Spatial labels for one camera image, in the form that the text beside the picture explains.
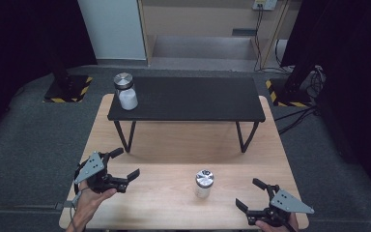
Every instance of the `jar with metal lid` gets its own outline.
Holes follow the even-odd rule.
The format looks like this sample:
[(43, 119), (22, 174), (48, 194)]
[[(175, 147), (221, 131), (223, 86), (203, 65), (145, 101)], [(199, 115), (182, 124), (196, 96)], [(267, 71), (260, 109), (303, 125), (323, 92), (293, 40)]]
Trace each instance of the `jar with metal lid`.
[(211, 187), (214, 183), (214, 174), (209, 170), (201, 170), (195, 176), (197, 187), (195, 188), (195, 195), (200, 198), (206, 198), (210, 195)]
[(131, 74), (123, 72), (116, 75), (114, 77), (114, 87), (123, 109), (132, 110), (138, 105)]

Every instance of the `table leg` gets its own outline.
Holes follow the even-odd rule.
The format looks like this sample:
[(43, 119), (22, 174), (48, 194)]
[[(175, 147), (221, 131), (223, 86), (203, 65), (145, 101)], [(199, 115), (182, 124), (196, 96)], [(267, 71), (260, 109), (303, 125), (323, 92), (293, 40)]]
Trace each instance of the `table leg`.
[(243, 153), (246, 152), (246, 149), (248, 148), (249, 143), (251, 142), (252, 137), (254, 136), (254, 133), (255, 133), (255, 131), (257, 130), (259, 124), (260, 124), (259, 122), (255, 122), (255, 123), (254, 123), (254, 127), (252, 128), (252, 131), (251, 131), (251, 133), (249, 134), (248, 139), (246, 139), (245, 143), (243, 143), (243, 135), (241, 134), (240, 122), (236, 122), (236, 125), (237, 125), (237, 133), (238, 133), (238, 139), (240, 140), (241, 151), (242, 151)]
[(125, 135), (123, 134), (123, 131), (122, 131), (122, 127), (120, 126), (120, 122), (119, 121), (114, 121), (114, 126), (116, 126), (117, 133), (119, 133), (119, 136), (120, 136), (120, 140), (122, 140), (123, 146), (125, 147), (125, 150), (128, 153), (130, 152), (130, 149), (131, 149), (131, 142), (132, 142), (133, 136), (134, 136), (135, 123), (136, 123), (136, 121), (131, 122), (130, 136), (128, 138), (128, 144), (127, 144), (126, 139), (125, 139)]

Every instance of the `white wall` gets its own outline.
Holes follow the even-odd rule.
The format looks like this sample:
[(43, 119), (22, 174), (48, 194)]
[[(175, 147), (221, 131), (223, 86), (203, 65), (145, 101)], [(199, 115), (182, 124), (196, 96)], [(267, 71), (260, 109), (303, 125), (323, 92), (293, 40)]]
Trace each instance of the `white wall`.
[(136, 0), (78, 0), (97, 59), (146, 60)]

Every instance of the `black curtain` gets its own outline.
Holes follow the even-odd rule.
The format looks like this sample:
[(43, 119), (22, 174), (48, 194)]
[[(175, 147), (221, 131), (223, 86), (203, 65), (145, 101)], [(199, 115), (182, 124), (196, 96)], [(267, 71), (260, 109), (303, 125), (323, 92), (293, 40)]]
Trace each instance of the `black curtain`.
[(15, 92), (52, 73), (53, 64), (67, 69), (96, 63), (77, 0), (0, 0), (0, 118)]
[[(310, 23), (305, 15), (315, 11), (312, 2), (302, 3), (283, 62), (297, 65), (307, 55), (323, 67), (327, 81), (318, 108), (338, 154), (359, 162), (371, 178), (371, 2), (327, 1)], [(300, 32), (301, 26), (308, 29)]]

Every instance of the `gray carpet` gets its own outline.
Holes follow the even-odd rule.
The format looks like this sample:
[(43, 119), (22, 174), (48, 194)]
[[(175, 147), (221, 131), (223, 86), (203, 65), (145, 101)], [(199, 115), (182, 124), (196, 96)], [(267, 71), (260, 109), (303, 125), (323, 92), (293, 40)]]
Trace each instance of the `gray carpet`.
[[(101, 97), (113, 93), (113, 76), (122, 72), (133, 76), (253, 76), (259, 94), (267, 98), (265, 81), (284, 77), (82, 67), (70, 73), (89, 74), (94, 80), (79, 103), (43, 103), (51, 75), (28, 83), (0, 121), (0, 231), (62, 231), (60, 211), (53, 208), (66, 200)], [(299, 110), (271, 107), (275, 119)], [(276, 124), (282, 129), (297, 117)], [(322, 118), (308, 116), (281, 139), (301, 198), (316, 211), (309, 216), (310, 226), (305, 231), (371, 231), (371, 182), (358, 164), (348, 164), (336, 154)]]

